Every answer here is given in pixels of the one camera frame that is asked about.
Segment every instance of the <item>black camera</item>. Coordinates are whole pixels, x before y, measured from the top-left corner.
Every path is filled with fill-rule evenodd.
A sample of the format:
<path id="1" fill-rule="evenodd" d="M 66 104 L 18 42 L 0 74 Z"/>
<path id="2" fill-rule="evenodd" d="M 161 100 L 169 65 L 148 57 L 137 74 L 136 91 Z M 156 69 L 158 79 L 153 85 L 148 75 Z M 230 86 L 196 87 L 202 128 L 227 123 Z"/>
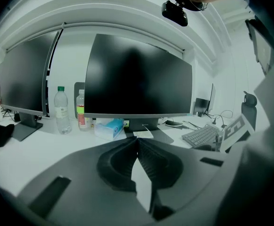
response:
<path id="1" fill-rule="evenodd" d="M 163 3 L 162 15 L 182 27 L 186 27 L 188 25 L 187 14 L 184 12 L 183 7 L 177 6 L 170 1 Z"/>

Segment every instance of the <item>monitor stand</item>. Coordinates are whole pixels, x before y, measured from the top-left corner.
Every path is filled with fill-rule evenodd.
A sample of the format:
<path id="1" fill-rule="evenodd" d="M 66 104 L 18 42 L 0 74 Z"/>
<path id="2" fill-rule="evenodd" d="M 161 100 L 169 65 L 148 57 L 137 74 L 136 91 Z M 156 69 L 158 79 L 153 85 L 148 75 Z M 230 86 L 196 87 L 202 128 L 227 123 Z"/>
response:
<path id="1" fill-rule="evenodd" d="M 34 115 L 19 113 L 21 122 L 15 125 L 12 137 L 18 141 L 23 141 L 26 137 L 30 136 L 33 132 L 40 129 L 43 124 L 38 123 L 34 119 Z"/>
<path id="2" fill-rule="evenodd" d="M 167 144 L 173 143 L 174 140 L 157 127 L 158 120 L 159 120 L 158 118 L 130 119 L 129 128 L 128 130 L 125 130 L 125 133 L 127 137 L 129 137 L 128 134 L 130 134 L 130 136 L 133 136 L 132 133 L 134 131 L 144 131 L 147 128 L 148 130 L 150 130 L 151 134 L 153 135 L 156 141 L 164 142 Z"/>

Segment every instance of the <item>keyboard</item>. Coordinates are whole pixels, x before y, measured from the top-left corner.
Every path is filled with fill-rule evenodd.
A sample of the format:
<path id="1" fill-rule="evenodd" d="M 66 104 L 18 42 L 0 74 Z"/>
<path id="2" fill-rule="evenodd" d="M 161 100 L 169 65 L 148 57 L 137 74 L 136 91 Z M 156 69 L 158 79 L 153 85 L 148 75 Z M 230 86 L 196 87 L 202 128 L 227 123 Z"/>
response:
<path id="1" fill-rule="evenodd" d="M 196 147 L 207 142 L 215 141 L 215 137 L 218 132 L 220 132 L 218 128 L 207 125 L 204 128 L 185 134 L 182 137 L 192 147 Z"/>

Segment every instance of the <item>white desk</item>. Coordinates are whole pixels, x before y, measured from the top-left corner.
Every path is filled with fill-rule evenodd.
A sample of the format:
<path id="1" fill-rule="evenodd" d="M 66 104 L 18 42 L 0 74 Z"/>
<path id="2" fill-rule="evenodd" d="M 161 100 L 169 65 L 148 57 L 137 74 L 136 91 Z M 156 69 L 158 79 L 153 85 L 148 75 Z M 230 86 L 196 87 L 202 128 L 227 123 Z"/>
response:
<path id="1" fill-rule="evenodd" d="M 197 126 L 203 127 L 211 122 L 208 117 L 185 116 L 173 118 L 176 122 L 189 121 Z M 72 132 L 67 135 L 60 135 L 55 119 L 43 118 L 41 123 L 44 126 L 27 137 L 24 141 L 18 142 L 11 138 L 4 147 L 0 148 L 0 187 L 8 190 L 17 196 L 21 190 L 34 177 L 43 172 L 63 157 L 86 148 L 108 143 L 104 139 L 94 135 L 94 129 L 82 132 L 78 129 L 77 121 L 73 120 Z M 9 117 L 4 118 L 0 125 L 7 126 L 14 123 Z M 168 136 L 174 139 L 172 145 L 190 148 L 181 136 L 191 132 L 188 129 L 176 129 L 159 125 Z M 125 139 L 124 131 L 120 133 L 117 140 Z"/>

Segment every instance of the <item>white ceiling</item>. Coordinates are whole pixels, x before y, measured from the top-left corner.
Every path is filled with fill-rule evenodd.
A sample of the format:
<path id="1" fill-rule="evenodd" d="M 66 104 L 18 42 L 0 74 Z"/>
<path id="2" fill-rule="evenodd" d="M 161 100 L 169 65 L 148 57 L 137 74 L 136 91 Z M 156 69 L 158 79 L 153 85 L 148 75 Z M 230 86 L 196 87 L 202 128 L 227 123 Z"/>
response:
<path id="1" fill-rule="evenodd" d="M 212 3 L 226 26 L 254 17 L 248 3 L 243 0 L 219 0 Z"/>

